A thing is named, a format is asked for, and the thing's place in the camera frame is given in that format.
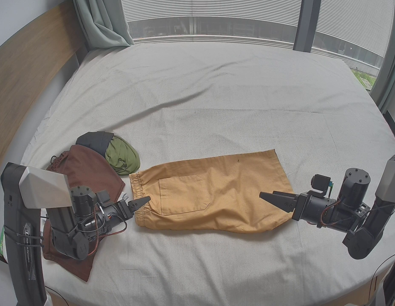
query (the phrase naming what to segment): mattress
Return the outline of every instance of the mattress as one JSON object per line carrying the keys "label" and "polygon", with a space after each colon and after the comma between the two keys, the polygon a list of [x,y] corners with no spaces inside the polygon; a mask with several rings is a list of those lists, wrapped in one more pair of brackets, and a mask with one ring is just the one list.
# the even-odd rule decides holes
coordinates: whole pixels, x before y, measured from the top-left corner
{"label": "mattress", "polygon": [[[22,163],[45,168],[87,131],[105,130],[156,164],[275,149],[295,192],[316,173],[369,172],[372,205],[395,139],[338,59],[231,43],[92,51],[42,121]],[[128,178],[124,191],[130,196]],[[371,279],[395,253],[395,214],[368,257],[344,233],[290,220],[258,234],[153,231],[133,220],[103,240],[88,283],[43,260],[46,285],[85,305],[320,305]]]}

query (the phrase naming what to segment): back pocket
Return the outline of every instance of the back pocket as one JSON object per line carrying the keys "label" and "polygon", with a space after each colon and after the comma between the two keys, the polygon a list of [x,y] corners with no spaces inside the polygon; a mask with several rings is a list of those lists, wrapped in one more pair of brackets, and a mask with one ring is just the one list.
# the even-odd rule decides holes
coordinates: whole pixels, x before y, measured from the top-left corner
{"label": "back pocket", "polygon": [[207,182],[199,175],[159,179],[162,215],[204,210],[210,204]]}

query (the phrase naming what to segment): building facade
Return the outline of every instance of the building facade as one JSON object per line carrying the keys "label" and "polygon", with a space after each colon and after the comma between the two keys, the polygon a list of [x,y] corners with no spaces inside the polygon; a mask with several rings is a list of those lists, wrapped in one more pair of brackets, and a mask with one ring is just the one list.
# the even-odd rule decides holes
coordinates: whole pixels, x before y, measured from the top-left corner
{"label": "building facade", "polygon": [[[122,0],[137,43],[209,41],[292,49],[301,0]],[[322,0],[311,52],[377,75],[394,0]]]}

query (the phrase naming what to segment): headboard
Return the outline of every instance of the headboard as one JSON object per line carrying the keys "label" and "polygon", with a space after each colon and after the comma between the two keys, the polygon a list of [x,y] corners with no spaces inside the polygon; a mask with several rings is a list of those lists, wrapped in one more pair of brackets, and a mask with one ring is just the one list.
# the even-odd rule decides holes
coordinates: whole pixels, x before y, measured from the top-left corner
{"label": "headboard", "polygon": [[67,0],[0,46],[0,166],[29,108],[84,43],[73,1]]}

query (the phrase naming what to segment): tan shorts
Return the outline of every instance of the tan shorts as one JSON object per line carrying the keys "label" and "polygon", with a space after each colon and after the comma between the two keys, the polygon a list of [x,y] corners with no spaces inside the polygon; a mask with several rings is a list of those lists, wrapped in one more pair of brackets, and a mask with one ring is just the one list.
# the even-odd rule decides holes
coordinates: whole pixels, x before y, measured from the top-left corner
{"label": "tan shorts", "polygon": [[134,199],[151,198],[135,213],[150,229],[262,232],[292,217],[259,198],[293,193],[275,150],[170,162],[129,178]]}

